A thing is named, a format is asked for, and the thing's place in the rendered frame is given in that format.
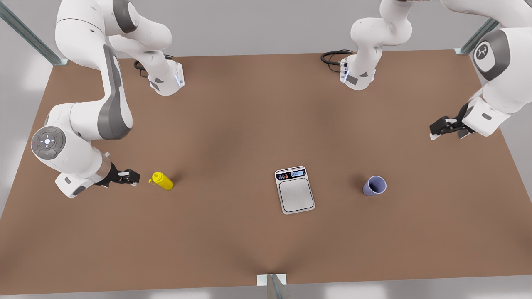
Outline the yellow sauce bottle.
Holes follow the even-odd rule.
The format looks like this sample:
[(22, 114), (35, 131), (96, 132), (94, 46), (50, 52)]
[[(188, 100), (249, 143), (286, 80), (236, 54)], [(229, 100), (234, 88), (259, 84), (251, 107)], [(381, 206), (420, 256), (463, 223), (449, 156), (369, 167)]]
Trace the yellow sauce bottle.
[(174, 187), (174, 183), (172, 180), (170, 180), (165, 174), (162, 172), (154, 172), (152, 174), (152, 178), (148, 180), (149, 183), (152, 185), (158, 185), (164, 190), (171, 190)]

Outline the lavender cup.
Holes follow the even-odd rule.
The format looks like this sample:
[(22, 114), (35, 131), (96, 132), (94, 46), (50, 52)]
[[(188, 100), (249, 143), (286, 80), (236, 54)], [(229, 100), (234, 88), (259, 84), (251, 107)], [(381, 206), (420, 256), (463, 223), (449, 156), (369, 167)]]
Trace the lavender cup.
[(387, 189), (387, 182), (380, 176), (370, 177), (363, 186), (363, 193), (366, 196), (376, 196), (385, 192)]

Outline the silver kitchen scale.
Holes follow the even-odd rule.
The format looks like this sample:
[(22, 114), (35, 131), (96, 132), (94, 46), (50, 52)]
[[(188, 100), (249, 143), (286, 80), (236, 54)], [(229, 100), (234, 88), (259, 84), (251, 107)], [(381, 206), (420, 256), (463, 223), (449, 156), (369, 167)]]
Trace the silver kitchen scale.
[(303, 166), (274, 172), (283, 214), (289, 215), (315, 208), (307, 170)]

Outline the silver frame post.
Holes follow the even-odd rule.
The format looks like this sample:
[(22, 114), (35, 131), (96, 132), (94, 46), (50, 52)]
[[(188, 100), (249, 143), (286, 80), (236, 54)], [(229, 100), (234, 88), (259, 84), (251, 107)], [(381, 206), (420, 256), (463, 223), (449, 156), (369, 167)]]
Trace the silver frame post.
[(58, 57), (32, 30), (30, 30), (19, 17), (15, 15), (0, 0), (0, 18), (3, 19), (19, 36), (21, 36), (30, 46), (32, 46), (42, 57), (47, 59), (52, 66), (66, 66), (68, 59)]
[(475, 46), (479, 43), (479, 40), (485, 34), (494, 30), (498, 25), (498, 21), (494, 19), (488, 19), (461, 48), (453, 49), (454, 53), (456, 55), (469, 55), (475, 49)]
[(259, 274), (256, 279), (257, 286), (266, 286), (267, 299), (291, 299), (286, 289), (286, 274)]

